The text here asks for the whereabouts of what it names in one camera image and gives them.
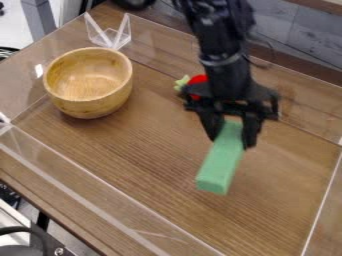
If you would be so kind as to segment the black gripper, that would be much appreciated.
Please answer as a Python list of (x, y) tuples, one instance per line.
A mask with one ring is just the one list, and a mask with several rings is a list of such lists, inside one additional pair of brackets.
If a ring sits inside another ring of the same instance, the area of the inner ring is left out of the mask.
[(184, 108), (198, 114), (211, 141), (220, 133), (224, 115), (242, 117), (244, 149), (256, 146), (264, 119), (279, 119), (279, 94), (251, 76), (247, 63), (204, 63), (208, 82), (200, 88), (202, 98), (184, 98)]

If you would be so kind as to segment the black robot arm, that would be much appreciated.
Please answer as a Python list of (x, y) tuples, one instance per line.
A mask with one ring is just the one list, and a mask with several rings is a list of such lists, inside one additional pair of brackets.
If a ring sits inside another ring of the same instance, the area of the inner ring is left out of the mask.
[(279, 118), (279, 94), (252, 78), (247, 37), (255, 25), (247, 0), (172, 0), (199, 45), (206, 79), (180, 89), (184, 108), (199, 116), (210, 139), (224, 117), (242, 119), (243, 147), (254, 147), (266, 120)]

